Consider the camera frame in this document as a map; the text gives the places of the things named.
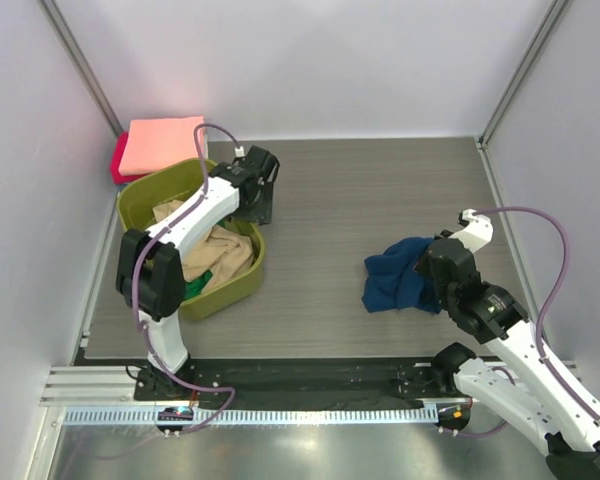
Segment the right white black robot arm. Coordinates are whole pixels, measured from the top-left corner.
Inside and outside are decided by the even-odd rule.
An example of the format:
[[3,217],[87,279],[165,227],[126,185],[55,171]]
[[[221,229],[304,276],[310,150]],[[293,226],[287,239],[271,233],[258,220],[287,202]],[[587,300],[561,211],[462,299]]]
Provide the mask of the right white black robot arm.
[[600,402],[536,338],[524,308],[482,280],[474,256],[456,238],[428,246],[417,272],[432,279],[441,307],[518,376],[516,387],[460,343],[431,361],[440,387],[470,396],[529,440],[557,479],[600,479]]

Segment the olive green plastic bin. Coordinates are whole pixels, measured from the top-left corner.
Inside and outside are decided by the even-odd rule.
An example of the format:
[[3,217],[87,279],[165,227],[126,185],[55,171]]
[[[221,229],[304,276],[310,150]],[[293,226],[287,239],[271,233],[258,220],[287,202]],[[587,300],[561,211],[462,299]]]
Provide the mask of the olive green plastic bin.
[[237,218],[240,191],[185,160],[120,193],[124,229],[115,288],[128,306],[159,322],[204,319],[262,283],[258,227]]

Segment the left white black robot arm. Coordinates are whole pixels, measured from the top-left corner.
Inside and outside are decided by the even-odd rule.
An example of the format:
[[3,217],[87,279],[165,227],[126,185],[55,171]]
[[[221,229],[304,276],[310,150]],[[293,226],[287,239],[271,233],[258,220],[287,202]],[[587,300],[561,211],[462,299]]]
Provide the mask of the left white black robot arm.
[[280,162],[238,149],[233,161],[189,159],[145,176],[117,200],[124,233],[115,288],[148,340],[150,363],[181,375],[181,320],[204,319],[262,284]]

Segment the blue mickey t shirt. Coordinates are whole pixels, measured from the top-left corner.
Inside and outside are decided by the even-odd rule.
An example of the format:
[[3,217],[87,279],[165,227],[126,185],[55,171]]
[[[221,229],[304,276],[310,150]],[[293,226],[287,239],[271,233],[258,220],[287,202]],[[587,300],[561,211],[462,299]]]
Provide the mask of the blue mickey t shirt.
[[433,241],[430,237],[405,238],[364,260],[367,278],[361,301],[367,312],[417,309],[437,315],[442,311],[433,282],[416,271],[421,255]]

